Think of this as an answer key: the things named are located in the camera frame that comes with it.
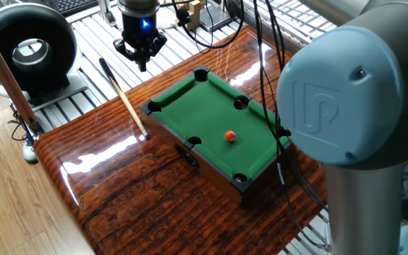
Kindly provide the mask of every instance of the robot logo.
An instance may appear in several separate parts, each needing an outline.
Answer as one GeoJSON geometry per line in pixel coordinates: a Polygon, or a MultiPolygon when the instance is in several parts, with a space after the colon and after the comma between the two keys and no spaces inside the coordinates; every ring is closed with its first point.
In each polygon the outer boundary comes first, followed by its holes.
{"type": "Polygon", "coordinates": [[[339,90],[307,83],[294,84],[294,126],[297,132],[337,144],[339,90]]]}

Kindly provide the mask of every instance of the orange ball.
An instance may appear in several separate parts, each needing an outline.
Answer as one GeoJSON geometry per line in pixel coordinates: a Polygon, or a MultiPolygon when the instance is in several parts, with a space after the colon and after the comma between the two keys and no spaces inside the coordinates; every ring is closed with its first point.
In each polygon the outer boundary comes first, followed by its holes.
{"type": "Polygon", "coordinates": [[[235,134],[234,132],[232,132],[231,130],[227,131],[225,134],[225,138],[226,140],[228,140],[229,142],[233,142],[235,140],[235,134]]]}

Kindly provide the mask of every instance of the green felt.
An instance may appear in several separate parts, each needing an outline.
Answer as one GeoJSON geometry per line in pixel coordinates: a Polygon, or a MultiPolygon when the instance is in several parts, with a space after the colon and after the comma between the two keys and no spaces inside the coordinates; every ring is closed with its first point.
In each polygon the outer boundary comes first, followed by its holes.
{"type": "MultiPolygon", "coordinates": [[[[208,80],[185,78],[154,102],[161,112],[153,112],[183,139],[199,137],[195,148],[228,176],[254,176],[276,153],[276,142],[265,121],[262,106],[250,102],[237,110],[234,102],[240,92],[209,73],[208,80]],[[225,139],[232,130],[234,142],[225,139]]],[[[274,115],[269,113],[274,123],[274,115]]],[[[283,145],[288,138],[282,138],[283,145]]]]}

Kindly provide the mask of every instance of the wooden stick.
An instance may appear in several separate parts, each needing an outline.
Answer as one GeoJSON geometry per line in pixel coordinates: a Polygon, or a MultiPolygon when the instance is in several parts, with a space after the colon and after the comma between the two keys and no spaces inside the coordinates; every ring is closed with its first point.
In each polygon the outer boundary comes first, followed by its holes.
{"type": "Polygon", "coordinates": [[[9,98],[13,101],[13,104],[17,108],[21,117],[27,124],[34,123],[37,118],[34,115],[33,109],[31,109],[28,101],[21,92],[20,86],[13,77],[11,70],[7,66],[0,53],[0,83],[6,90],[9,98]]]}
{"type": "Polygon", "coordinates": [[[138,118],[138,114],[136,114],[135,109],[133,109],[132,104],[129,102],[127,95],[125,95],[125,93],[122,91],[122,89],[120,89],[118,82],[116,81],[116,78],[114,77],[112,71],[110,70],[110,67],[108,66],[108,64],[106,63],[106,61],[104,60],[104,58],[100,58],[99,59],[100,65],[103,67],[103,70],[105,71],[106,75],[108,76],[108,78],[110,79],[111,83],[113,84],[114,88],[116,89],[116,91],[119,94],[120,99],[122,99],[122,102],[124,102],[125,107],[127,107],[127,110],[130,112],[130,115],[133,117],[133,119],[136,122],[136,125],[138,125],[138,127],[141,130],[141,133],[146,137],[147,139],[147,132],[145,127],[142,125],[140,118],[138,118]]]}

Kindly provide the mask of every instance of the blue light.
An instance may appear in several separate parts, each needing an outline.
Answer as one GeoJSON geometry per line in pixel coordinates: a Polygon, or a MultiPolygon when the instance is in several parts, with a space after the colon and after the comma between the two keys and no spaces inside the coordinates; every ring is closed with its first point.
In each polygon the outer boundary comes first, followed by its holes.
{"type": "Polygon", "coordinates": [[[142,28],[148,28],[148,27],[150,27],[150,24],[147,21],[142,20],[142,28]]]}

